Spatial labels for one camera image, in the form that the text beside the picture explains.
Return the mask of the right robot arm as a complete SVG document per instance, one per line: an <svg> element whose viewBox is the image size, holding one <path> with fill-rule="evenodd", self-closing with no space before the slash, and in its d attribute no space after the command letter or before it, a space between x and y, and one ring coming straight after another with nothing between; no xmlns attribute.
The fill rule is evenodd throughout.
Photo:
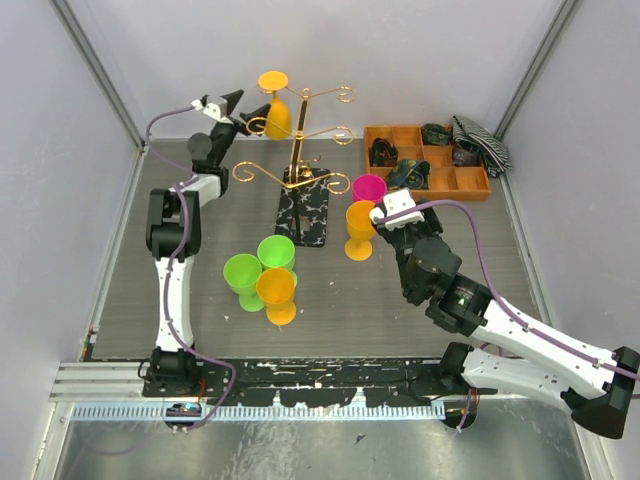
<svg viewBox="0 0 640 480"><path fill-rule="evenodd" d="M393 211L378 205L370 218L395 250L402 294L424 305L443 330L502 347L502 359L464 343L451 343L438 379L452 394L502 390L535 398L569 413L584 429L619 440L624 434L639 354L629 347L601 348L575 339L516 309L491 280L460 272L462 261L442 239L433 203Z"/></svg>

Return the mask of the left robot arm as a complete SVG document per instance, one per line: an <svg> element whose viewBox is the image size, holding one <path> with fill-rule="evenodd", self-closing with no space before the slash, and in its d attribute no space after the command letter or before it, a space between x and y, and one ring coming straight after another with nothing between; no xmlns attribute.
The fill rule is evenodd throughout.
<svg viewBox="0 0 640 480"><path fill-rule="evenodd" d="M201 207L226 193L229 169L222 162L227 151L237 135L252 134L250 121L266 116L270 109L264 104L233 117L243 95L242 89L219 97L204 95L187 107L153 117L146 126L145 140L150 143L152 128L161 119L201 112L213 121L210 132L197 132L188 139L190 177L170 188L154 189L149 196L145 243L158 278L159 328L143 376L146 394L188 396L202 386L190 320L191 273L202 243Z"/></svg>

